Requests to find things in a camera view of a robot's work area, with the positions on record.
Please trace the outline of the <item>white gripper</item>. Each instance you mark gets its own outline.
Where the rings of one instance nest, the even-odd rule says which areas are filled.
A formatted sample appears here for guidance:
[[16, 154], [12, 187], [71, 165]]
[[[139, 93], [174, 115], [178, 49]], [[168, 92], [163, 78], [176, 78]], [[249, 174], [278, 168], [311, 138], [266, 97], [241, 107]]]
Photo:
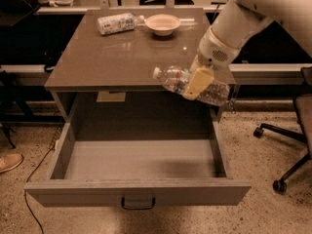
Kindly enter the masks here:
[[210, 27], [200, 40], [190, 67], [194, 72], [182, 95], [190, 100], [197, 98], [214, 80], [211, 70], [227, 67], [239, 55], [241, 49], [240, 45], [235, 46], [221, 40]]

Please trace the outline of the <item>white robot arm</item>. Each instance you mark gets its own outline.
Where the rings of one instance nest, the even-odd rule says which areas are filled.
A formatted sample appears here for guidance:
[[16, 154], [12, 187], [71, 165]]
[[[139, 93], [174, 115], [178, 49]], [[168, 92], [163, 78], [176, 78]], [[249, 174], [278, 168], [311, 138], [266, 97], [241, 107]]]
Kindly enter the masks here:
[[182, 95], [197, 99], [215, 81], [214, 72], [227, 67], [274, 21], [312, 56], [312, 0], [228, 0], [199, 42]]

